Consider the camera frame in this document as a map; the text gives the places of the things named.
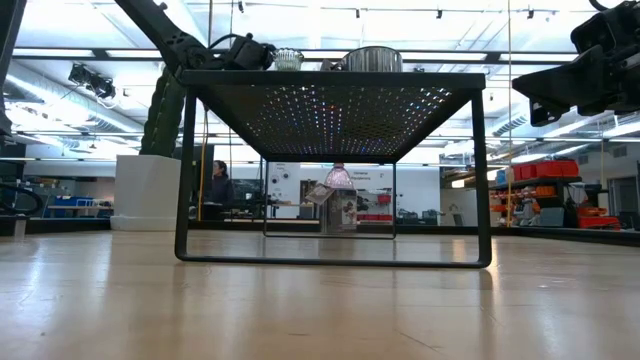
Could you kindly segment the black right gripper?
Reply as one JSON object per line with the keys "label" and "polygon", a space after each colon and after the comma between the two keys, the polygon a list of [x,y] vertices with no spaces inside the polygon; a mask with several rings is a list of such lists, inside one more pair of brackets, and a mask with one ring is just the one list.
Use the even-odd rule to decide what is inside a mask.
{"label": "black right gripper", "polygon": [[512,87],[530,100],[531,124],[546,126],[573,107],[582,116],[639,109],[639,36],[571,36],[578,56],[568,64],[522,75]]}

